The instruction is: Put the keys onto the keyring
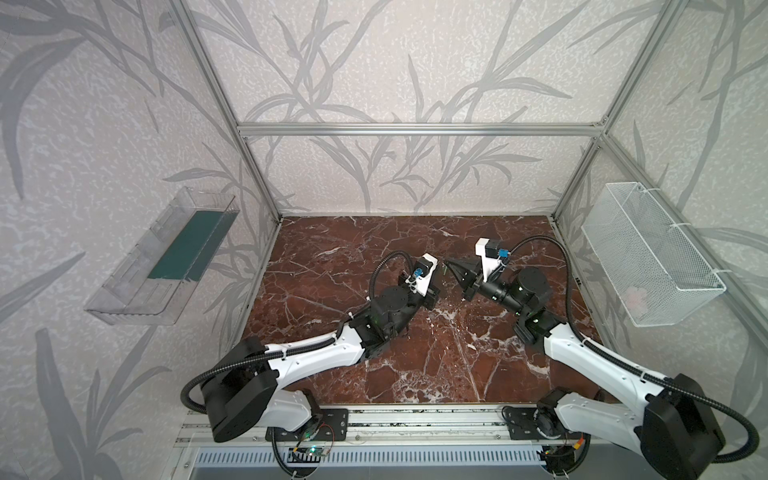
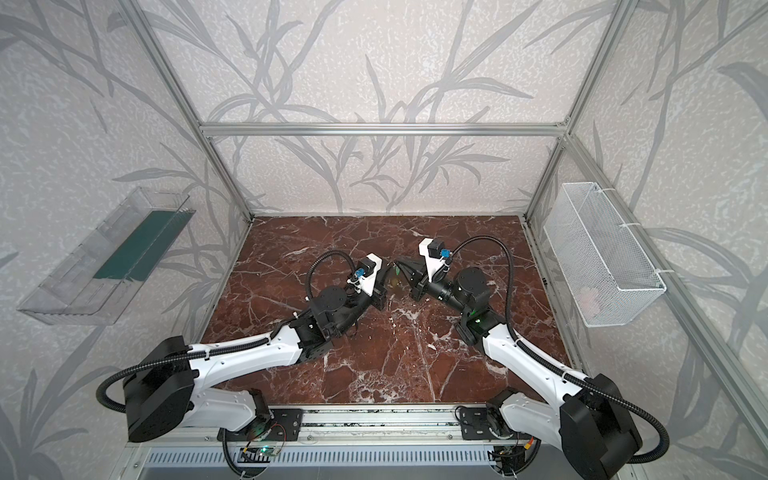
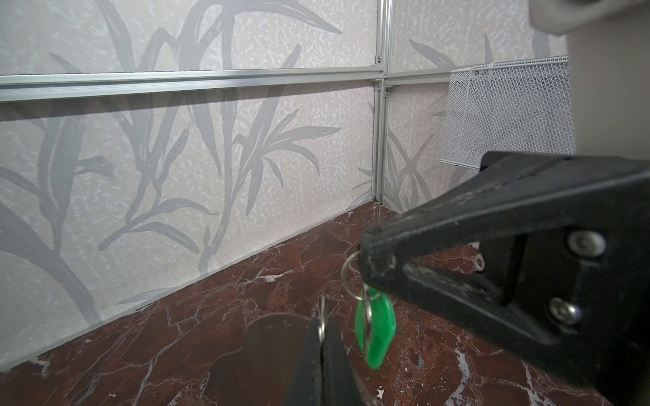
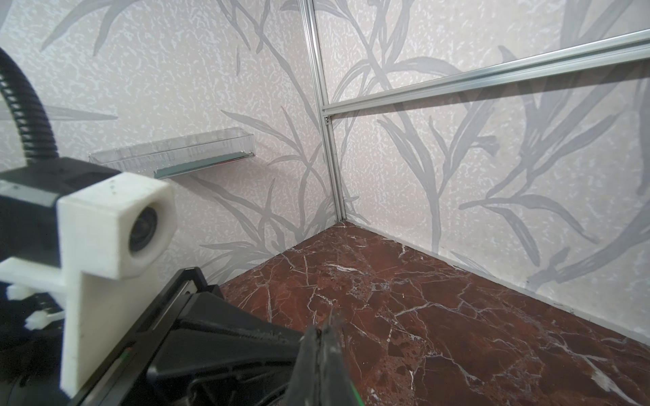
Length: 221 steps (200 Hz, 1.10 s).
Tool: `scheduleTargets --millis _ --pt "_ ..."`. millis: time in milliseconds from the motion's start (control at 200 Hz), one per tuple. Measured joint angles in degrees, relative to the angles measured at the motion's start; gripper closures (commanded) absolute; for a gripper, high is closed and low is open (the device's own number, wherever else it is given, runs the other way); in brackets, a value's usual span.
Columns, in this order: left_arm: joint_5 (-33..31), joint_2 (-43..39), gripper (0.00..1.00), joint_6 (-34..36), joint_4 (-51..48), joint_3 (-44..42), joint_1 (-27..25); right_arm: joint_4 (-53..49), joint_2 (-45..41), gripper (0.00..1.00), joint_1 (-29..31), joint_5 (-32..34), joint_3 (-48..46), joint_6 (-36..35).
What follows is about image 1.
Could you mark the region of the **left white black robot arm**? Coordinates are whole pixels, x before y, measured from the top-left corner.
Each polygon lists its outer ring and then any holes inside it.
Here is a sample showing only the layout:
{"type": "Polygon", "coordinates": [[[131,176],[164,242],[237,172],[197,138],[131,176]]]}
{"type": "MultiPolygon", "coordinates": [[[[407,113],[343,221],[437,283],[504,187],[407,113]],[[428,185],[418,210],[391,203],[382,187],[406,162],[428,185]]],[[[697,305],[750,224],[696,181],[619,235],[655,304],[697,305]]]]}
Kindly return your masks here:
{"type": "Polygon", "coordinates": [[[253,427],[291,433],[319,427],[324,411],[308,390],[285,388],[318,373],[382,355],[422,309],[432,310],[440,289],[405,285],[383,290],[328,334],[264,345],[242,340],[214,367],[190,380],[181,399],[207,415],[213,440],[231,441],[253,427]]]}

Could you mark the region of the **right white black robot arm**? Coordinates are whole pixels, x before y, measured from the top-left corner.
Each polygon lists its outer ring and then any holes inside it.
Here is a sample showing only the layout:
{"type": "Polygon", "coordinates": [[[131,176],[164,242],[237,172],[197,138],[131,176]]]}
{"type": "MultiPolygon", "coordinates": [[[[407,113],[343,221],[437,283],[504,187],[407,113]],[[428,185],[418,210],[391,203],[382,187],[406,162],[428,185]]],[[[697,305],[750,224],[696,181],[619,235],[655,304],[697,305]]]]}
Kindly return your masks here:
{"type": "Polygon", "coordinates": [[[481,295],[516,318],[514,330],[526,345],[578,371],[615,398],[585,398],[556,388],[539,402],[552,423],[598,436],[642,456],[666,479],[697,479],[725,445],[700,384],[685,374],[664,377],[603,347],[549,311],[552,289],[537,268],[525,267],[511,282],[481,262],[450,260],[447,269],[463,296],[481,295]]]}

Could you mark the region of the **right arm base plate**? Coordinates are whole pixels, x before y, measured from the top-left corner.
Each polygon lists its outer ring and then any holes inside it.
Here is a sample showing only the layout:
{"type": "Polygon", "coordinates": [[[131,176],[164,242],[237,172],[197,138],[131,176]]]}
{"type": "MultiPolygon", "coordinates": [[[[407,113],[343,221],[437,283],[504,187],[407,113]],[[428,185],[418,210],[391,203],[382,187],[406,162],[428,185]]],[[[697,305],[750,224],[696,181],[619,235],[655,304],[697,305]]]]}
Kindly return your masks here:
{"type": "Polygon", "coordinates": [[[505,405],[501,410],[511,440],[576,442],[581,432],[567,430],[553,411],[536,406],[505,405]]]}

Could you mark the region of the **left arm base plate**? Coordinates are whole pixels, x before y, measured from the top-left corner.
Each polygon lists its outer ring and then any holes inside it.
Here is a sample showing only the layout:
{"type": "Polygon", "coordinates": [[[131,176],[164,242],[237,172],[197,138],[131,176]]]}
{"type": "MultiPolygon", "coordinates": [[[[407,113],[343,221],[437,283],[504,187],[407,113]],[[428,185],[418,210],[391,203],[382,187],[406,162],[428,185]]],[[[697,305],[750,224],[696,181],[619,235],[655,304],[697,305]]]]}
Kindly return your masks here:
{"type": "Polygon", "coordinates": [[[346,408],[324,408],[318,419],[311,419],[294,432],[282,428],[268,428],[267,441],[298,442],[299,440],[344,441],[349,427],[350,411],[346,408]]]}

